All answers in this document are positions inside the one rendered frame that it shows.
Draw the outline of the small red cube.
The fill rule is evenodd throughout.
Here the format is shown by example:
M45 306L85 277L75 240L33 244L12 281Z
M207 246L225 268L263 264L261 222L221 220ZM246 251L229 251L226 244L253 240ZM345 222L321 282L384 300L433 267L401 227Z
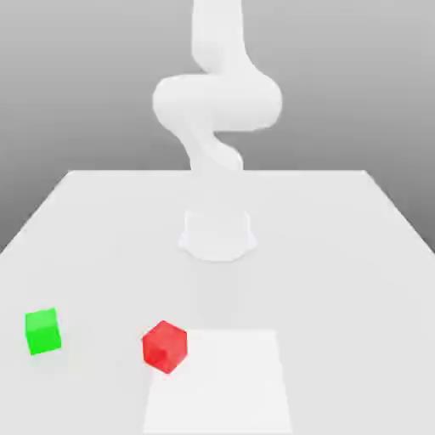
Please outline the small red cube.
M142 337L142 347L144 362L168 375L188 354L188 334L162 320Z

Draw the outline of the small green cube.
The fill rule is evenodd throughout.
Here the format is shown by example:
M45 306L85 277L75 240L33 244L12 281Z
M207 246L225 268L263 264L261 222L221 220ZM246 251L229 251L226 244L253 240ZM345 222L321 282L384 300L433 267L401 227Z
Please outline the small green cube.
M30 355L61 348L61 335L55 308L25 314L25 338Z

